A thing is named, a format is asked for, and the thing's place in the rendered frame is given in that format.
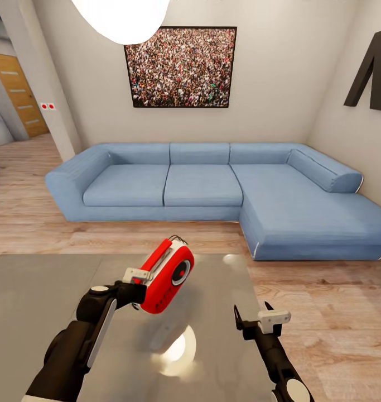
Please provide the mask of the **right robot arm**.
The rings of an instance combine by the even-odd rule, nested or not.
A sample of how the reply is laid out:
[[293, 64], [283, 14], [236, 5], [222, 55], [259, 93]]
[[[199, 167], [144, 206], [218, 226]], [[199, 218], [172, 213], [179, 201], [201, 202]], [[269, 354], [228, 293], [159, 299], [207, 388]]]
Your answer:
[[258, 321], [242, 320], [234, 306], [236, 328], [243, 330], [245, 341], [255, 340], [259, 353], [266, 365], [270, 379], [276, 383], [271, 391], [272, 402], [315, 402], [295, 368], [287, 358], [278, 337], [282, 324], [289, 323], [291, 312], [275, 309], [266, 301], [267, 309], [258, 313]]

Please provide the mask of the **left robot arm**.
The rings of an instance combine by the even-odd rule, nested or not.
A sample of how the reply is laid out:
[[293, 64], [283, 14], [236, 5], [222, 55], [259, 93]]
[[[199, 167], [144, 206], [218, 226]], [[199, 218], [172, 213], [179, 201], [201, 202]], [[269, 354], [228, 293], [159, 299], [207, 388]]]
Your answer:
[[114, 312], [129, 303], [145, 302], [147, 285], [134, 279], [152, 281], [153, 273], [127, 268], [123, 280], [114, 286], [94, 286], [80, 300], [77, 320], [59, 332], [44, 357], [44, 367], [36, 375], [21, 402], [76, 402]]

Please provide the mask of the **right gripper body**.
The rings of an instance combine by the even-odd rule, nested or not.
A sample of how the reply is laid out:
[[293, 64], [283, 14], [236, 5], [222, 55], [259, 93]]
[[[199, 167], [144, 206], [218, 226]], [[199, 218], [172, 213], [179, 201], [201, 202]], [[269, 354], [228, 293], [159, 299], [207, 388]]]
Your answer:
[[244, 340], [255, 340], [262, 359], [264, 354], [269, 350], [278, 348], [284, 351], [283, 346], [278, 339], [281, 335], [282, 324], [274, 325], [273, 333], [264, 334], [258, 326], [258, 322], [260, 322], [260, 320], [243, 323]]

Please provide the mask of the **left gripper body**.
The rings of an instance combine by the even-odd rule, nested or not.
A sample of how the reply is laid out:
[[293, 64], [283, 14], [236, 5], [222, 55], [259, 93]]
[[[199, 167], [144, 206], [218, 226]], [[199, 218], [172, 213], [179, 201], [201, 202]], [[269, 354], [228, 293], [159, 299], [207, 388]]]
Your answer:
[[142, 284], [127, 284], [121, 280], [115, 282], [114, 286], [121, 286], [126, 292], [126, 302], [123, 307], [129, 303], [143, 304], [145, 302], [147, 285]]

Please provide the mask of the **radio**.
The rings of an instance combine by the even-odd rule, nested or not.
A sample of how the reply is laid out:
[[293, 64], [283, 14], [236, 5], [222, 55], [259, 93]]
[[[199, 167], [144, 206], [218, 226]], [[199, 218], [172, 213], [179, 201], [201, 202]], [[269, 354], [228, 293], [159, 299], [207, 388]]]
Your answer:
[[165, 239], [141, 270], [153, 273], [152, 281], [134, 279], [137, 284], [147, 285], [145, 302], [132, 303], [136, 310], [150, 314], [162, 313], [188, 278], [195, 259], [188, 243], [177, 235]]

